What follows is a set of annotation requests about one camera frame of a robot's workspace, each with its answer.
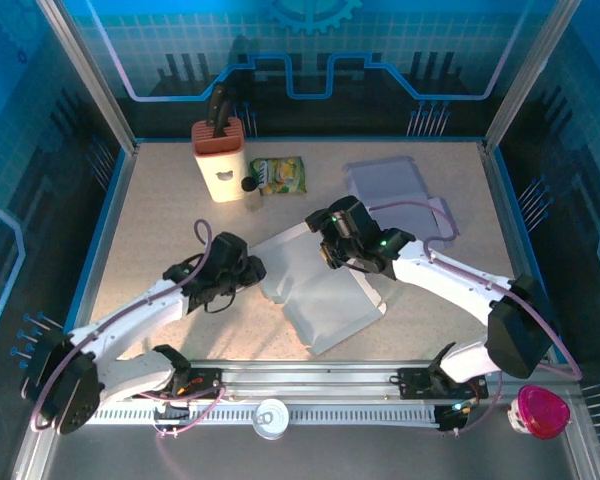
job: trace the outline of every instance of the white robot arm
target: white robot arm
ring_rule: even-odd
[[[213,240],[207,261],[198,275],[190,278],[195,268],[190,262],[200,257],[202,254],[173,265],[143,295],[94,324],[66,335],[47,331],[39,338],[25,371],[22,397],[38,402],[52,372],[67,362],[40,410],[48,424],[66,434],[84,425],[104,403],[151,391],[175,396],[191,382],[192,372],[187,359],[173,348],[161,345],[130,360],[118,357],[196,308],[204,306],[208,312],[208,304],[217,296],[229,297],[230,306],[238,290],[255,285],[266,275],[260,259],[248,256],[247,244],[230,233],[223,232]],[[107,321],[110,324],[100,331]]]
[[[551,346],[551,340],[507,292],[528,303],[543,298],[538,282],[522,275],[511,280],[481,272],[456,260],[428,252],[423,242],[398,229],[381,230],[355,197],[342,198],[305,219],[320,232],[321,253],[331,268],[356,260],[368,273],[417,285],[466,310],[485,334],[463,345],[447,345],[429,367],[438,390],[471,378],[504,371],[528,378]]]

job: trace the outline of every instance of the gray floor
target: gray floor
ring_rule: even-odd
[[[258,245],[347,195],[347,163],[395,156],[414,158],[430,195],[447,201],[461,235],[444,254],[512,276],[475,143],[262,141],[246,146],[248,160],[289,155],[303,158],[308,193],[268,196],[263,208],[247,213],[242,202],[211,200],[190,144],[142,144],[92,320],[142,294],[174,262],[201,251],[192,233],[195,219],[206,218],[216,233],[232,232]],[[318,250],[315,256],[320,260]],[[471,315],[442,298],[381,276],[367,278],[386,302],[387,313],[319,356],[307,352],[282,305],[266,300],[259,288],[242,292],[217,315],[192,312],[152,333],[126,356],[167,343],[189,359],[418,360],[433,358],[449,342],[467,342],[484,333]],[[218,302],[218,307],[224,305],[224,299]]]
[[[251,427],[89,426],[63,437],[47,480],[567,480],[561,438],[515,433],[506,415],[458,439],[399,427],[296,427],[267,441]]]

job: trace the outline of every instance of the snack bag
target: snack bag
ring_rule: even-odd
[[[256,158],[250,170],[264,195],[307,193],[301,157]]]

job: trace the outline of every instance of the knife handle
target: knife handle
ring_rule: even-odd
[[[211,92],[211,99],[209,100],[209,111],[207,113],[207,127],[215,127],[218,122],[218,114],[220,113],[220,106],[227,93],[227,87],[222,83],[216,83]]]
[[[229,126],[229,115],[231,115],[232,108],[233,102],[231,100],[222,102],[220,111],[218,112],[218,118],[216,119],[216,125],[213,130],[213,138],[226,137],[224,127]]]

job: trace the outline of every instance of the speckled countertop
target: speckled countertop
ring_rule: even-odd
[[[247,143],[246,155],[249,160],[302,156],[308,193],[265,197],[263,208],[247,213],[239,201],[211,200],[191,144],[140,147],[92,320],[143,293],[170,265],[200,252],[192,230],[195,219],[209,220],[214,234],[230,231],[257,245],[346,195],[346,163],[396,155],[413,157],[430,194],[449,204],[461,236],[445,255],[494,274],[512,275],[473,143],[271,141]],[[168,343],[190,359],[415,360],[432,358],[447,343],[483,332],[470,315],[418,287],[382,277],[370,277],[369,282],[387,303],[386,315],[317,357],[298,341],[282,306],[266,300],[257,287],[240,293],[220,314],[199,309],[167,325],[125,356]]]

